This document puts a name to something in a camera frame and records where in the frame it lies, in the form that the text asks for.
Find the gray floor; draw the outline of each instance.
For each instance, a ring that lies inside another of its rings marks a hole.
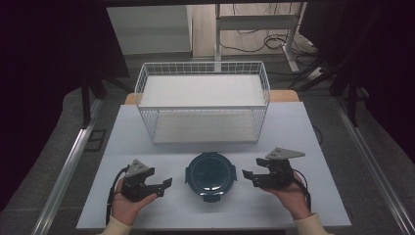
[[[131,78],[120,80],[131,87],[135,84],[143,62],[194,60],[186,54],[130,56],[126,59]],[[246,57],[229,57],[224,60],[246,59]],[[264,61],[267,71],[290,72],[283,56],[260,56],[250,59]],[[285,89],[293,79],[294,76],[291,75],[269,74],[273,89]],[[92,134],[93,137],[99,137],[105,130],[104,141],[101,146],[97,141],[88,142],[49,234],[95,234],[97,232],[79,231],[75,229],[75,225],[105,151],[117,110],[127,95],[118,87],[106,81],[104,83],[109,95],[104,100],[95,124],[94,131],[96,132]],[[331,97],[328,92],[330,83],[329,80],[299,93],[311,123],[321,130],[322,136],[318,132],[316,135],[322,138],[321,148],[352,223],[351,227],[327,228],[327,230],[335,234],[401,234],[386,201],[347,132],[336,109],[335,98]],[[82,124],[79,90],[71,92],[63,105],[64,111],[61,119],[36,165],[9,205],[0,214],[0,234],[29,234],[46,203]],[[357,121],[380,167],[413,217],[415,212],[414,164],[365,110],[364,102],[357,106]],[[288,234],[296,234],[296,231],[290,230]]]

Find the white wire basket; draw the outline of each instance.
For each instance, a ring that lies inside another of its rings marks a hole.
[[[269,83],[262,62],[146,63],[135,101],[153,143],[256,143]]]

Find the black lid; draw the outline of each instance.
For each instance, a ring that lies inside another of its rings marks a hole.
[[[236,180],[236,169],[228,159],[213,153],[203,153],[195,157],[186,167],[186,183],[190,188],[204,197],[205,202],[220,200]]]

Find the white table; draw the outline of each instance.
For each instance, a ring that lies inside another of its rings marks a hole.
[[[270,103],[257,144],[154,145],[135,106],[120,107],[107,149],[77,224],[79,229],[105,227],[106,203],[116,174],[134,159],[156,168],[146,183],[159,184],[169,177],[164,197],[140,211],[134,228],[146,230],[284,229],[294,227],[278,199],[242,175],[242,169],[267,173],[257,166],[276,146],[305,152],[291,159],[301,171],[311,194],[312,211],[324,226],[350,226],[333,177],[327,167],[303,103]],[[237,169],[238,181],[219,202],[209,204],[185,184],[185,167],[202,152],[218,152]]]

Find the human hand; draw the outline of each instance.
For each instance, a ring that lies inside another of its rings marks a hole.
[[[116,192],[121,191],[123,181],[124,178],[122,177],[116,184]],[[115,193],[112,206],[113,217],[121,223],[131,226],[134,223],[134,220],[137,217],[138,212],[145,206],[150,204],[152,201],[154,201],[156,197],[157,194],[152,194],[150,196],[147,196],[140,202],[134,203],[126,199],[124,196],[122,196],[122,194]]]
[[[294,172],[294,177],[302,183],[300,177]],[[311,216],[311,212],[307,207],[307,201],[304,194],[297,184],[294,182],[285,189],[277,190],[273,188],[261,188],[263,191],[271,193],[278,197],[278,199],[286,208],[293,219],[303,219]]]

